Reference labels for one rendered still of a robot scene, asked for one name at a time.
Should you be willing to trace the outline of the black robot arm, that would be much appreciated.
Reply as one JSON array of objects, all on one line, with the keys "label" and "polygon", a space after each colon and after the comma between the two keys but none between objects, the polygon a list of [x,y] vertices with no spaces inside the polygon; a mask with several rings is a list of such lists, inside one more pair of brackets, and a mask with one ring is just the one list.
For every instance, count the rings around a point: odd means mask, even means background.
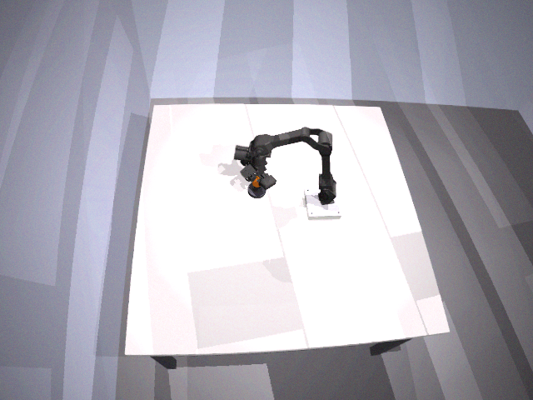
[{"label": "black robot arm", "polygon": [[[317,136],[317,142],[310,137]],[[236,144],[233,159],[248,161],[252,157],[252,162],[261,166],[265,164],[266,159],[271,157],[271,150],[277,147],[293,143],[306,143],[321,155],[322,173],[319,173],[319,190],[318,197],[321,205],[332,204],[336,198],[336,180],[331,173],[331,152],[333,147],[333,134],[320,128],[302,127],[290,132],[284,132],[277,135],[262,134],[257,135],[250,141],[249,147]],[[253,182],[257,179],[258,170],[253,168],[249,163],[240,174],[248,181]]]}]

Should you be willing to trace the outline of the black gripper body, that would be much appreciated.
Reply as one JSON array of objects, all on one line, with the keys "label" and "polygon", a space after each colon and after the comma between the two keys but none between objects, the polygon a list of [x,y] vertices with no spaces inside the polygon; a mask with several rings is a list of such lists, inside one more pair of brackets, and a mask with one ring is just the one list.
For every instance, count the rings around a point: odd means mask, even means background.
[{"label": "black gripper body", "polygon": [[248,161],[240,160],[240,163],[243,165],[243,167],[245,167],[246,165],[249,165],[249,163],[250,163],[253,166],[253,168],[255,168],[256,170],[259,171],[259,173],[257,175],[258,175],[258,177],[260,177],[260,180],[261,180],[260,184],[265,190],[267,190],[268,188],[271,188],[272,186],[276,185],[276,179],[272,175],[269,175],[268,173],[265,173],[265,171],[267,170],[267,168],[266,168],[266,165],[268,164],[267,161],[265,162],[265,164],[263,164],[261,166],[257,166],[257,165],[255,165],[252,162],[252,157],[251,157],[251,159],[249,159]]}]

